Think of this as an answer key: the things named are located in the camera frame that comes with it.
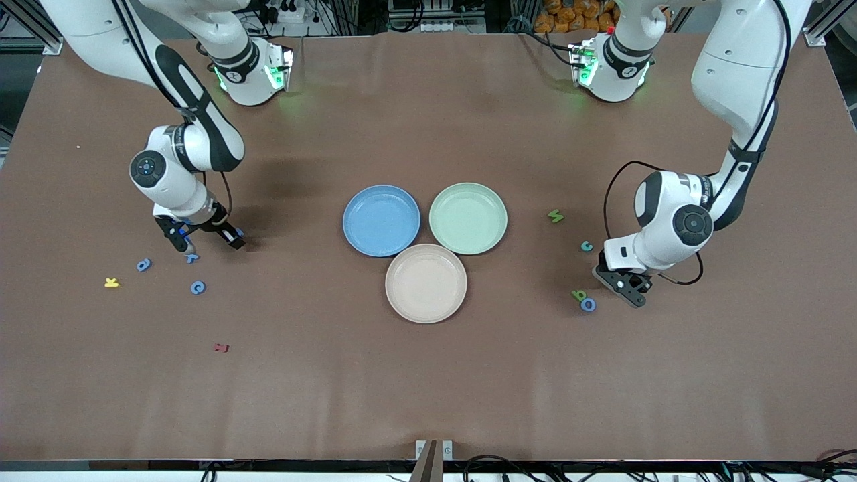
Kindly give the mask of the green round plate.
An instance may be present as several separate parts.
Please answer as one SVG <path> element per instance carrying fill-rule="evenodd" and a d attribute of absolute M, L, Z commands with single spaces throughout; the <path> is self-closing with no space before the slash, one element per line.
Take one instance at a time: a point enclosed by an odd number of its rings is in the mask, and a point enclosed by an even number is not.
<path fill-rule="evenodd" d="M 508 228 L 502 199 L 480 183 L 457 183 L 435 196 L 428 215 L 435 240 L 458 255 L 493 250 Z"/>

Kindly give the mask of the blue round plate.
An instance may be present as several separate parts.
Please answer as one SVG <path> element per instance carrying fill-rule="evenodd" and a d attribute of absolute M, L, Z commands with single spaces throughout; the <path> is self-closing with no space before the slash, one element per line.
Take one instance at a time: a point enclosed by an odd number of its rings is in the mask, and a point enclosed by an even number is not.
<path fill-rule="evenodd" d="M 420 208 L 406 190 L 376 184 L 349 200 L 342 229 L 348 243 L 362 255 L 396 256 L 415 241 L 420 231 Z"/>

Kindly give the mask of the silver base connector box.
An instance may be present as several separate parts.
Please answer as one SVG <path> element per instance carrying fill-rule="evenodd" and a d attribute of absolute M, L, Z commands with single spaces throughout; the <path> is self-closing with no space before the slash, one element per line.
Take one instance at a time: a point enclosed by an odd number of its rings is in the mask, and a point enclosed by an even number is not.
<path fill-rule="evenodd" d="M 293 65 L 293 49 L 268 43 L 266 47 L 266 73 L 276 91 L 287 91 Z"/>
<path fill-rule="evenodd" d="M 568 48 L 572 79 L 577 86 L 590 86 L 598 68 L 596 40 L 593 38 L 569 44 Z"/>

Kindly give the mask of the beige round plate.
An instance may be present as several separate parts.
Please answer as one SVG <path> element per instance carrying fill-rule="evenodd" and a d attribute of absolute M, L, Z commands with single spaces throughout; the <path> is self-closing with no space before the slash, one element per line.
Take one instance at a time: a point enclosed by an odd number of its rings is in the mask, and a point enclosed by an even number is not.
<path fill-rule="evenodd" d="M 388 267 L 385 293 L 397 314 L 418 324 L 452 317 L 465 300 L 468 278 L 462 260 L 441 245 L 417 244 Z"/>

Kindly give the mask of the white power strip with plugs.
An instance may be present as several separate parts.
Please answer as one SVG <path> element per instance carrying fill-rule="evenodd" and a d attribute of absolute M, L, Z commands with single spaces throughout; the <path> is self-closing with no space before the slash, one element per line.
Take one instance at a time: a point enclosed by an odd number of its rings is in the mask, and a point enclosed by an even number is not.
<path fill-rule="evenodd" d="M 308 15 L 305 0 L 265 0 L 262 10 L 267 24 L 303 23 Z"/>

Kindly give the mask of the orange mesh bag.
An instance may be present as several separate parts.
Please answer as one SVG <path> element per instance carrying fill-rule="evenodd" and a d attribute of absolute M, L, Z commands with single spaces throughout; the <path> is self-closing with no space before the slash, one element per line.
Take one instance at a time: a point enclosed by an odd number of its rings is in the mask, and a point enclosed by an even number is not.
<path fill-rule="evenodd" d="M 532 28 L 537 34 L 589 30 L 609 33 L 621 16 L 615 0 L 542 0 Z"/>

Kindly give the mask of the long white power strip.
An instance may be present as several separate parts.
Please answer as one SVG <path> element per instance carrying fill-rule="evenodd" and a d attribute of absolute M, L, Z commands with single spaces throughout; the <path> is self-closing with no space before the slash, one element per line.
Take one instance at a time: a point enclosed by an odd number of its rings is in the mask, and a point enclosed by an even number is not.
<path fill-rule="evenodd" d="M 487 33 L 486 25 L 480 18 L 465 17 L 463 19 L 429 19 L 423 21 L 418 30 L 420 33 L 442 33 L 442 31 L 462 31 L 469 34 Z"/>

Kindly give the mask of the aluminium frame profile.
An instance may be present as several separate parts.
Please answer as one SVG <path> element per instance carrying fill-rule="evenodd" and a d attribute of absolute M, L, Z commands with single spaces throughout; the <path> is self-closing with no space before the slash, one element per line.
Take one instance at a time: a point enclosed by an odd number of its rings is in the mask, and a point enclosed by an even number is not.
<path fill-rule="evenodd" d="M 807 46 L 825 46 L 824 37 L 838 25 L 851 9 L 857 7 L 857 0 L 828 0 L 821 13 L 803 28 Z"/>
<path fill-rule="evenodd" d="M 28 37 L 0 36 L 0 51 L 11 53 L 41 53 L 56 56 L 62 49 L 62 34 L 39 0 L 0 0 L 3 11 L 14 18 L 19 29 Z"/>

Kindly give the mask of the black table edge rail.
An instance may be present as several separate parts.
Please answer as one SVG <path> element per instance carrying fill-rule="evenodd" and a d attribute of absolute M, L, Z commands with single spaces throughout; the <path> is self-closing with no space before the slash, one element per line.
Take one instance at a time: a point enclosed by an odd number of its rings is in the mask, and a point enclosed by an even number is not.
<path fill-rule="evenodd" d="M 220 470 L 257 471 L 257 472 L 367 472 L 367 473 L 403 473 L 416 467 L 416 461 L 410 459 L 388 460 L 312 460 L 312 459 L 236 459 L 236 460 L 192 460 L 192 459 L 101 459 L 101 460 L 55 460 L 55 461 L 0 461 L 3 472 L 59 472 L 59 471 L 193 471 L 202 472 L 214 465 Z M 822 461 L 524 461 L 500 460 L 498 457 L 483 458 L 474 463 L 466 460 L 453 460 L 444 463 L 450 472 L 467 469 L 474 473 L 480 469 L 501 469 L 508 474 L 527 470 L 531 473 L 544 470 L 563 470 L 567 473 L 588 473 L 593 469 L 618 473 L 652 472 L 708 472 L 722 476 L 737 477 L 747 472 L 774 474 L 832 474 L 835 472 L 857 474 L 857 454 L 849 458 L 828 457 Z"/>

